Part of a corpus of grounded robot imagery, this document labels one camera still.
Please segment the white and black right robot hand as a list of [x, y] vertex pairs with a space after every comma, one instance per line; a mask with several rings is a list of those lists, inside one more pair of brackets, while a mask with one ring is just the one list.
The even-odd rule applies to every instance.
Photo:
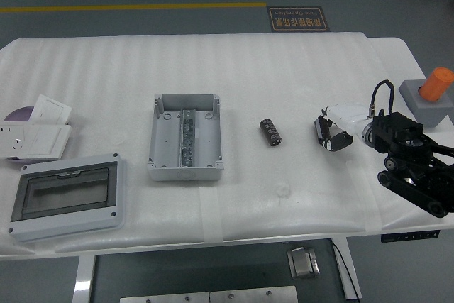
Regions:
[[323, 148], [336, 152], [351, 145], [354, 137], [372, 147], [372, 117], [361, 104], [327, 106], [314, 121], [316, 135]]

